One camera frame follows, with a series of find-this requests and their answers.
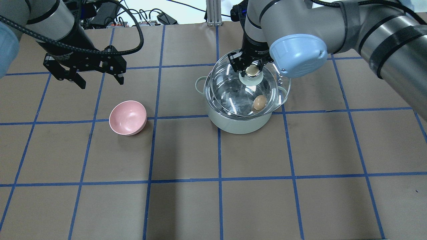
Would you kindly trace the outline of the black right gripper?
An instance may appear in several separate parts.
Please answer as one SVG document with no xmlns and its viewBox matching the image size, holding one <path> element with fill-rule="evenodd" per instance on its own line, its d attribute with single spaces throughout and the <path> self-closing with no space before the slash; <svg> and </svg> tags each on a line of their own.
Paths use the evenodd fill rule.
<svg viewBox="0 0 427 240">
<path fill-rule="evenodd" d="M 252 62 L 258 61 L 257 67 L 261 72 L 268 63 L 274 60 L 270 56 L 269 46 L 266 42 L 258 42 L 244 33 L 242 47 L 239 50 L 228 53 L 228 60 L 234 72 L 246 72 Z"/>
</svg>

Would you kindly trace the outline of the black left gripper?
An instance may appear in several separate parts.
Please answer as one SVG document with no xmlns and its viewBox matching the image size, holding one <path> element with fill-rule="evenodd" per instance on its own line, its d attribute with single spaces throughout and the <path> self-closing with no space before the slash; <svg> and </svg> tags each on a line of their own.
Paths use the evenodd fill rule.
<svg viewBox="0 0 427 240">
<path fill-rule="evenodd" d="M 97 50 L 85 32 L 69 32 L 58 41 L 82 49 Z M 52 57 L 52 60 L 44 61 L 44 66 L 60 81 L 68 80 L 85 89 L 86 81 L 78 73 L 78 69 L 86 71 L 102 68 L 102 73 L 112 75 L 119 85 L 124 84 L 123 75 L 126 73 L 127 62 L 123 56 L 86 55 L 50 43 L 43 43 L 43 49 L 48 53 L 47 58 Z"/>
</svg>

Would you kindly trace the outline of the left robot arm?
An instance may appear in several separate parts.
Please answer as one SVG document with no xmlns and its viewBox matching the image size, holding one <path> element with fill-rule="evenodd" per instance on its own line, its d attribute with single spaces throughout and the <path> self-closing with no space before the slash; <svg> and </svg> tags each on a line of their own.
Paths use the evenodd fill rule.
<svg viewBox="0 0 427 240">
<path fill-rule="evenodd" d="M 42 36 L 73 47 L 96 50 L 62 0 L 2 0 L 1 16 Z M 1 22 L 1 77 L 4 77 L 19 52 L 22 32 Z M 45 51 L 43 65 L 56 79 L 76 83 L 81 89 L 86 81 L 79 72 L 95 70 L 112 75 L 124 84 L 126 61 L 122 56 L 97 56 L 67 50 L 36 40 Z"/>
</svg>

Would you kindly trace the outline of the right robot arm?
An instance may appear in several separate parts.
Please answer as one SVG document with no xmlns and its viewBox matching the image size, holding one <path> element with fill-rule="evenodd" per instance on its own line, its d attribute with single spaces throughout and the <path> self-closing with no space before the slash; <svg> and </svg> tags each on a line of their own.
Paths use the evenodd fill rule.
<svg viewBox="0 0 427 240">
<path fill-rule="evenodd" d="M 228 54 L 235 72 L 253 61 L 276 64 L 298 78 L 322 67 L 329 54 L 355 50 L 373 73 L 426 119 L 426 22 L 397 0 L 245 0 L 232 20 L 244 29 L 242 47 Z"/>
</svg>

